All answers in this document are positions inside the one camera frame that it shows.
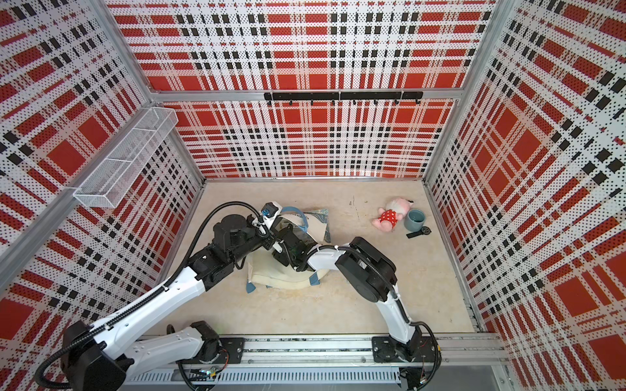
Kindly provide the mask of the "cream canvas tote bag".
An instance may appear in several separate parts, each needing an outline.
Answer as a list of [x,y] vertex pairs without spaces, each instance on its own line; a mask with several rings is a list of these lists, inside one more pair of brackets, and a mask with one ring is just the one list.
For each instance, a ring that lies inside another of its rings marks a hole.
[[318,244],[328,244],[329,210],[301,211],[285,207],[273,227],[279,243],[271,249],[260,248],[247,258],[246,293],[256,288],[299,290],[316,286],[327,270],[313,270],[304,264],[304,256]]

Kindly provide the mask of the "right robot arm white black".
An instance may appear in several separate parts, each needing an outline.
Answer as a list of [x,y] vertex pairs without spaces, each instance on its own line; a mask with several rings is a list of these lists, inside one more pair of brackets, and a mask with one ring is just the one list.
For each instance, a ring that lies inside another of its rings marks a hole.
[[337,270],[366,301],[376,305],[388,329],[373,337],[375,363],[407,363],[399,376],[408,390],[422,390],[434,379],[443,357],[435,333],[408,315],[399,293],[395,264],[370,242],[356,237],[349,244],[319,244],[305,233],[283,229],[277,234],[276,260],[297,272]]

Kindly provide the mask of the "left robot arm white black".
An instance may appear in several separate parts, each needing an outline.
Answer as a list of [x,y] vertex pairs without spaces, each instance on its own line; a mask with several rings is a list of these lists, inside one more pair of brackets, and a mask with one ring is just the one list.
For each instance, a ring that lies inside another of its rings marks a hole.
[[270,202],[256,210],[244,201],[229,201],[215,211],[229,207],[246,208],[251,215],[224,217],[213,228],[212,242],[201,250],[196,249],[202,233],[198,231],[167,280],[91,325],[79,321],[70,326],[62,348],[37,368],[37,385],[58,390],[119,389],[139,366],[128,350],[148,329],[231,275],[248,254],[273,246],[271,229],[282,210],[280,205]]

